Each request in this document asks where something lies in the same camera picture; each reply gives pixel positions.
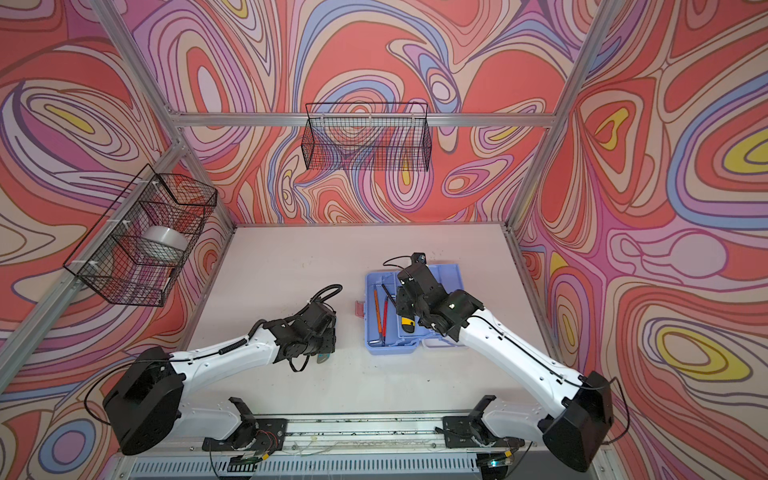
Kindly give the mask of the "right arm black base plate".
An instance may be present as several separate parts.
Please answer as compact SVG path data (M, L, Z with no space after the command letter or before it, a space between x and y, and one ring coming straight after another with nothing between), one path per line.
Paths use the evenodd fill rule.
M481 421L469 416L444 416L442 424L434 428L443 437L449 449L506 448L517 451L525 441L516 437L498 437Z

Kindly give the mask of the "grey duct tape roll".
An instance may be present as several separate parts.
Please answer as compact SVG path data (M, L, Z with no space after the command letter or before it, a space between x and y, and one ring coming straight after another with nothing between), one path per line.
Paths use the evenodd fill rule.
M180 251L186 250L189 245L189 240L182 233L160 225L150 226L144 231L142 238Z

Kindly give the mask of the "red handled pliers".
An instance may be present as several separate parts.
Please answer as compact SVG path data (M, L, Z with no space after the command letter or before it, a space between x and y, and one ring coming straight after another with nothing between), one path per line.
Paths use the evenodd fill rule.
M386 328L384 326L384 318L382 317L381 302L379 300L378 289L373 289L374 310L376 315L378 338L371 340L369 344L371 346L381 346L386 342Z

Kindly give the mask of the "aluminium mounting rail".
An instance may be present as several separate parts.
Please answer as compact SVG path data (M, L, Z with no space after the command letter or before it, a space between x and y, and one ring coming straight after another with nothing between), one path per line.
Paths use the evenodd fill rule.
M237 414L224 410L191 409L164 431L151 420L138 433L121 442L126 455L138 455L157 448L185 444L202 449L206 437L223 440L243 422L260 418L286 418L288 427L283 449L298 454L314 449L449 449L434 428L444 416L469 416L481 421L498 437L516 437L525 442L545 445L544 434L555 419L540 408L495 400L485 409L470 412L411 412L327 415L286 415L283 417Z

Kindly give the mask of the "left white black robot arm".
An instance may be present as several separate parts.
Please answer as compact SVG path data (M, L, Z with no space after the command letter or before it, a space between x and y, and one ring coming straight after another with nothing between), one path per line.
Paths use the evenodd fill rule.
M152 347L127 368L102 402L107 422L126 456L139 455L168 439L196 439L213 451L241 451L258 439L265 450L280 445L277 435L260 426L244 400L225 406L194 408L197 391L246 370L280 362L294 373L314 357L335 351L337 313L332 297L343 290L330 284L316 292L295 314L260 319L237 338L204 348L167 353Z

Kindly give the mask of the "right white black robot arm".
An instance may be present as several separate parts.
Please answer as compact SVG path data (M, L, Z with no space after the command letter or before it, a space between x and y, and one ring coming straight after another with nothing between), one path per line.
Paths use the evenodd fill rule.
M549 357L468 292L447 291L429 269L425 253L415 252L409 260L397 274L401 316L481 354L535 401L525 405L483 397L467 417L472 441L489 446L513 437L541 443L565 466L587 471L614 424L611 381Z

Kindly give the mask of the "yellow black utility knife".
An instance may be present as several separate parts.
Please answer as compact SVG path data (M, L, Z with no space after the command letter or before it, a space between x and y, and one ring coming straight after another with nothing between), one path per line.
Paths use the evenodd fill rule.
M415 333L415 320L412 314L405 313L400 317L401 328L405 334Z

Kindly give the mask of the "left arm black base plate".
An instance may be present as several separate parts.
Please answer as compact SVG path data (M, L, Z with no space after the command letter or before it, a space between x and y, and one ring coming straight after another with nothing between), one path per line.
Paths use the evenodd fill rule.
M223 440L206 437L202 450L205 452L251 451L272 454L283 449L288 427L286 418L260 418L243 422Z

